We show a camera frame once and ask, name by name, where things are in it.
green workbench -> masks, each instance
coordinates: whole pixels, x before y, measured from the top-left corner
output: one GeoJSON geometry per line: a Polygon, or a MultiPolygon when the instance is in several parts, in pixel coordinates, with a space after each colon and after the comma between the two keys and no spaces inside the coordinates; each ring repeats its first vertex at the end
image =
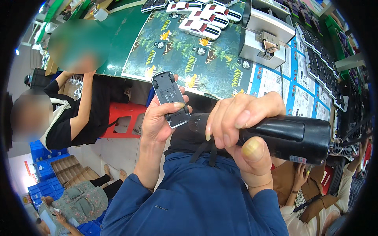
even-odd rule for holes
{"type": "Polygon", "coordinates": [[[121,76],[127,56],[150,13],[142,13],[141,6],[114,12],[98,22],[110,36],[110,53],[107,61],[97,69],[97,74],[121,76]]]}

black wheel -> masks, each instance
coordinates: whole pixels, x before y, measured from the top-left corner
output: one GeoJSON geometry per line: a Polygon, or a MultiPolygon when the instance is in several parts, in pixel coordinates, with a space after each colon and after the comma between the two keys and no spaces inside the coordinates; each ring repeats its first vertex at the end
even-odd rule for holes
{"type": "Polygon", "coordinates": [[[174,83],[176,80],[175,80],[175,76],[173,74],[169,74],[169,78],[170,78],[170,81],[172,83],[174,83]]]}
{"type": "Polygon", "coordinates": [[[185,111],[186,114],[189,114],[189,108],[188,108],[187,105],[184,106],[184,111],[185,111]]]}
{"type": "Polygon", "coordinates": [[[169,115],[169,114],[166,114],[166,115],[165,115],[165,118],[166,118],[166,120],[167,120],[168,122],[170,122],[170,115],[169,115]]]}
{"type": "Polygon", "coordinates": [[[153,85],[154,89],[158,89],[159,88],[158,82],[156,80],[152,81],[152,85],[153,85]]]}

